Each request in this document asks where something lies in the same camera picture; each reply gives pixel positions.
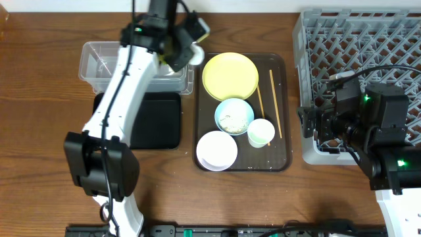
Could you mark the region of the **white napkin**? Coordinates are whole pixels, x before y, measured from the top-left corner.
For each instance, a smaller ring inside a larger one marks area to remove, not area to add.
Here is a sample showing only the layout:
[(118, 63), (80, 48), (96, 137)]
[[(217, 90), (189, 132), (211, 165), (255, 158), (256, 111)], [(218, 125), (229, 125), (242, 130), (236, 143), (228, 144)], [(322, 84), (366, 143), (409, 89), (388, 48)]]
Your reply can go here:
[(205, 58), (203, 48), (193, 43), (190, 45), (190, 49), (193, 51), (193, 56), (190, 58), (188, 64), (193, 66), (200, 65)]

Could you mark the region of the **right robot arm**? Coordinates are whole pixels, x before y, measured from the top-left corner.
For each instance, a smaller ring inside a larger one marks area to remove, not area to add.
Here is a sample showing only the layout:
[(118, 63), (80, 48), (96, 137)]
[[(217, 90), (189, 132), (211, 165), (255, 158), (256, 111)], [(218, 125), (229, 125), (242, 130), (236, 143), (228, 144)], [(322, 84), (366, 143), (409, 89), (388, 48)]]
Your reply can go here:
[(409, 97), (393, 84), (374, 83), (364, 89), (359, 76), (342, 72), (327, 88), (334, 105), (299, 107), (304, 138), (340, 139), (346, 152), (368, 177), (388, 236), (420, 235), (420, 148), (406, 142)]

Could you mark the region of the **pale green cup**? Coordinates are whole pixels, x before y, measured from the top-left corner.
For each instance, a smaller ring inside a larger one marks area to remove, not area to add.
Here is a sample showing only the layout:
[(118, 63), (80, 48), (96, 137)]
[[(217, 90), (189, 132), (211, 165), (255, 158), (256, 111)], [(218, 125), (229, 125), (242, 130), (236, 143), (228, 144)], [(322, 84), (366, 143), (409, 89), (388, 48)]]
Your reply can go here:
[(275, 136), (274, 125), (263, 118), (252, 121), (247, 129), (247, 137), (250, 145), (254, 148), (262, 148), (268, 145)]

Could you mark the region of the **yellow plate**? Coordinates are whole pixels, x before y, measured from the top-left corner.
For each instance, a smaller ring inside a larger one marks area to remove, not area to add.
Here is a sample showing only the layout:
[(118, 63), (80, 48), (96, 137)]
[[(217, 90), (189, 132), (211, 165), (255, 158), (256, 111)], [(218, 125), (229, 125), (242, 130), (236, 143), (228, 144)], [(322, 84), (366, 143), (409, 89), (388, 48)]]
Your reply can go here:
[(205, 64), (202, 83), (206, 92), (218, 101), (245, 100), (257, 89), (259, 72), (255, 63), (245, 55), (221, 53)]

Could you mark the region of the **light blue bowl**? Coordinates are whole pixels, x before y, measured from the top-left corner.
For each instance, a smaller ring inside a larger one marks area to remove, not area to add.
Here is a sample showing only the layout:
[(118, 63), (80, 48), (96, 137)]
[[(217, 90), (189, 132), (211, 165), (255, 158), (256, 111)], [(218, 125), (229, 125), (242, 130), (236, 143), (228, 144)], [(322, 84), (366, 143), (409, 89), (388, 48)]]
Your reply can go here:
[(242, 99), (226, 99), (217, 106), (214, 112), (216, 126), (232, 136), (246, 133), (249, 124), (254, 119), (252, 107)]

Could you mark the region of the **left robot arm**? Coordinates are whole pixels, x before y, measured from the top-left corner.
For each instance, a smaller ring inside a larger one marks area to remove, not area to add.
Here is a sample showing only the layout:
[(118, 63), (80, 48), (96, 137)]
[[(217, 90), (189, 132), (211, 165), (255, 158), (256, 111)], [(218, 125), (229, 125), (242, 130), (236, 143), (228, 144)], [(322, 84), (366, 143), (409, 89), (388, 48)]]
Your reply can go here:
[(161, 65), (179, 71), (204, 59), (200, 42), (210, 34), (192, 10), (176, 21), (183, 1), (152, 1), (146, 13), (132, 13), (120, 33), (111, 81), (89, 121), (69, 132), (63, 148), (75, 186), (99, 204), (107, 236), (139, 236), (144, 224), (134, 197), (139, 162), (130, 149), (132, 130), (151, 79)]

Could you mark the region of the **white bowl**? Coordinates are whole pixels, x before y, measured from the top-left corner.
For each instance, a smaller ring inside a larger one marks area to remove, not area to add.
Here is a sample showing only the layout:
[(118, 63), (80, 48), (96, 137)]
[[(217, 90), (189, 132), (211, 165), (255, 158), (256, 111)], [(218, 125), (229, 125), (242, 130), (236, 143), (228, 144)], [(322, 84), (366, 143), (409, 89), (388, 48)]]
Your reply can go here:
[(200, 138), (196, 156), (200, 165), (209, 171), (224, 171), (230, 168), (237, 158), (235, 140), (222, 131), (212, 131)]

